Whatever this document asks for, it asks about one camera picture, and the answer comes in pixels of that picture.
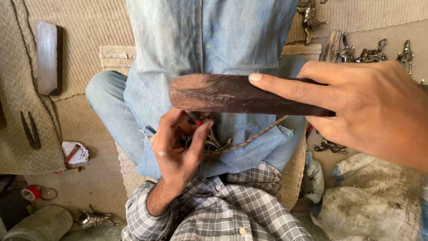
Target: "tape roll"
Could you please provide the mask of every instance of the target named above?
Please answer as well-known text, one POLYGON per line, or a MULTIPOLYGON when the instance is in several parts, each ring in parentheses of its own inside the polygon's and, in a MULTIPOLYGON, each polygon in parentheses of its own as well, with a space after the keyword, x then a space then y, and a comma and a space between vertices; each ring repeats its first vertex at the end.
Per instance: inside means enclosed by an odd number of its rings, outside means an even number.
POLYGON ((36 185, 29 185, 21 190, 21 195, 25 200, 33 202, 40 197, 40 190, 36 185))

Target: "woven mat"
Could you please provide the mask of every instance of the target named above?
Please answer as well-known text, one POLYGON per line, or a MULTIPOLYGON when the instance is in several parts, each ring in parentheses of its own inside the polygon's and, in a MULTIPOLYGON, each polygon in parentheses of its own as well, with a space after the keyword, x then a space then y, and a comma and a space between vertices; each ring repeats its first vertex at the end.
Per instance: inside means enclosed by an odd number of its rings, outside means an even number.
MULTIPOLYGON (((403 25, 428 19, 427 0, 315 0, 315 18, 330 21, 310 31, 313 38, 327 36, 331 30, 348 33, 403 25)), ((303 14, 296 13, 287 43, 305 39, 303 14)))
POLYGON ((62 93, 53 100, 84 94, 101 71, 100 45, 134 45, 125 0, 25 0, 33 32, 41 20, 64 28, 62 93))
POLYGON ((7 126, 0 129, 0 173, 38 175, 65 169, 59 124, 47 96, 35 89, 36 45, 23 0, 0 1, 0 101, 7 126), (30 111, 40 136, 41 149, 31 149, 19 111, 28 122, 30 111))
MULTIPOLYGON (((308 46, 285 46, 281 55, 301 54, 308 60, 318 60, 321 54, 321 49, 321 44, 313 44, 308 46)), ((115 70, 127 75, 129 68, 134 62, 135 55, 136 53, 134 46, 100 46, 100 61, 103 70, 115 70)), ((297 146, 293 157, 290 159, 290 162, 285 168, 285 175, 282 181, 282 204, 289 210, 291 210, 296 204, 303 177, 306 153, 306 138, 304 134, 305 132, 303 132, 299 145, 297 146)), ((128 197, 130 197, 134 190, 145 180, 153 179, 137 174, 135 171, 136 166, 126 156, 122 148, 117 145, 117 143, 116 146, 119 153, 121 167, 120 172, 122 173, 123 184, 125 185, 128 197)))

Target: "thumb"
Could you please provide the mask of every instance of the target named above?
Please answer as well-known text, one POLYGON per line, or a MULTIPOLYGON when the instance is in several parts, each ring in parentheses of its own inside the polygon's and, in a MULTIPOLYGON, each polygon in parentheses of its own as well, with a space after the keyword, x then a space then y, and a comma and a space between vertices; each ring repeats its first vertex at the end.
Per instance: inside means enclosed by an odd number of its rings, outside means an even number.
POLYGON ((250 83, 286 99, 334 110, 332 97, 337 96, 331 86, 310 84, 298 80, 282 79, 272 75, 253 73, 248 76, 250 83))
POLYGON ((188 148, 187 154, 190 155, 191 157, 196 158, 197 161, 202 160, 205 140, 207 139, 209 130, 213 125, 214 125, 214 120, 206 120, 193 133, 192 144, 188 148))

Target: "checkered shirt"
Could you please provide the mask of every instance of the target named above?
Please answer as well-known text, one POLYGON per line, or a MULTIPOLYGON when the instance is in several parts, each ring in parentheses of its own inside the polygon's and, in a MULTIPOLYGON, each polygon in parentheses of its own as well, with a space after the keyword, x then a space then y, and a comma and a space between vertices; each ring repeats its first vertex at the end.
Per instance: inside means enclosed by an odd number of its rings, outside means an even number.
POLYGON ((155 183, 146 181, 126 203, 123 241, 140 240, 299 240, 312 237, 281 204, 282 175, 262 161, 257 167, 194 178, 160 217, 147 212, 155 183))

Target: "metal figurine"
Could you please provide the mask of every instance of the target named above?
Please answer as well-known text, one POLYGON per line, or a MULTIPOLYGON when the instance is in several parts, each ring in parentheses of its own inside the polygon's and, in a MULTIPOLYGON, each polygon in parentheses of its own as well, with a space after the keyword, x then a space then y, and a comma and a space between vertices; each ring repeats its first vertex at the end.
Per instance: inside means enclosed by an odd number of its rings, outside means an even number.
MULTIPOLYGON (((210 115, 208 115, 208 116, 204 116, 204 117, 202 117, 202 119, 203 119, 204 121, 205 121, 205 120, 207 120, 207 119, 214 119, 214 118, 215 118, 215 116, 214 116, 214 114, 212 114, 212 113, 211 113, 210 115)), ((220 143, 218 142, 217 138, 216 138, 215 131, 214 131, 214 127, 212 127, 212 128, 210 129, 210 133, 208 134, 207 139, 205 140, 205 149, 206 149, 207 151, 221 151, 221 150, 223 150, 224 148, 226 148, 226 146, 228 146, 228 145, 230 144, 231 140, 232 140, 232 138, 229 138, 229 139, 227 140, 226 145, 221 146, 221 145, 220 145, 220 143)), ((190 144, 191 144, 191 141, 192 141, 192 137, 191 137, 191 136, 188 136, 188 137, 186 138, 186 142, 185 142, 184 147, 185 147, 185 148, 189 148, 189 146, 190 146, 190 144)))
POLYGON ((315 19, 315 0, 299 0, 297 4, 297 11, 303 13, 302 26, 305 28, 305 45, 309 44, 312 37, 309 33, 309 28, 314 30, 321 25, 328 24, 329 21, 320 22, 315 19))
POLYGON ((90 208, 89 213, 86 212, 86 210, 83 211, 79 211, 79 213, 81 214, 81 216, 79 217, 79 219, 74 219, 74 221, 82 228, 82 229, 89 229, 92 227, 98 227, 100 224, 104 223, 104 222, 109 222, 114 226, 119 225, 118 223, 115 223, 112 219, 111 219, 111 215, 110 214, 104 214, 104 215, 99 215, 96 214, 94 212, 94 210, 92 209, 92 206, 89 204, 88 207, 90 208))
POLYGON ((398 53, 397 61, 400 62, 403 66, 406 66, 409 63, 409 75, 412 74, 412 60, 413 60, 413 51, 410 49, 410 40, 404 42, 403 53, 398 53))
POLYGON ((355 46, 349 47, 348 45, 348 36, 347 32, 342 33, 342 41, 345 48, 339 53, 339 56, 342 57, 342 62, 344 63, 352 63, 355 61, 354 59, 354 49, 355 46))
POLYGON ((383 47, 387 44, 388 40, 383 39, 377 43, 377 48, 372 50, 363 49, 361 55, 358 58, 354 57, 354 48, 351 48, 348 45, 347 33, 343 33, 342 41, 345 45, 345 48, 340 52, 340 57, 342 57, 342 62, 345 63, 379 63, 388 60, 388 56, 383 52, 383 47))
POLYGON ((325 138, 322 139, 321 146, 314 145, 315 151, 326 151, 326 150, 330 149, 333 153, 340 153, 343 155, 348 154, 345 151, 345 148, 346 148, 346 146, 341 145, 341 144, 337 144, 334 142, 330 142, 330 141, 326 140, 325 138))
POLYGON ((357 63, 379 63, 388 60, 386 54, 383 53, 383 47, 388 43, 387 39, 379 41, 378 47, 373 50, 363 49, 359 58, 355 60, 357 63))

